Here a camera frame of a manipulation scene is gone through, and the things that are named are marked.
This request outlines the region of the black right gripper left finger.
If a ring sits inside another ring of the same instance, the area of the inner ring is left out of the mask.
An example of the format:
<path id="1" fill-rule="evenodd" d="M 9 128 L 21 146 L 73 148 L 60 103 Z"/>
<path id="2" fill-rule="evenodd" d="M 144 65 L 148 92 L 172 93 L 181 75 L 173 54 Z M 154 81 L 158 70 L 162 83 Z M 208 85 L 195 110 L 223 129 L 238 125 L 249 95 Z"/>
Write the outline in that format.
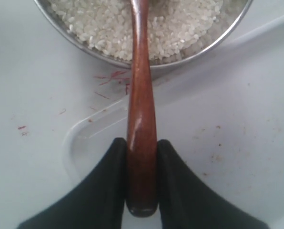
<path id="1" fill-rule="evenodd" d="M 113 140 L 91 173 L 20 229 L 120 229 L 126 189 L 126 142 Z"/>

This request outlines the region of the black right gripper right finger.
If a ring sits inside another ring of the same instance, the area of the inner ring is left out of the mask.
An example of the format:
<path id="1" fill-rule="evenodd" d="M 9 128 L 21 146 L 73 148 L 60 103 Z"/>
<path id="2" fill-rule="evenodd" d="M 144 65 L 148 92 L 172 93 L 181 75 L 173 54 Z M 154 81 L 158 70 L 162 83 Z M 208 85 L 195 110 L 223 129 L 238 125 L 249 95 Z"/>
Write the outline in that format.
<path id="1" fill-rule="evenodd" d="M 266 229 L 205 185 L 168 140 L 158 142 L 157 188 L 164 229 Z"/>

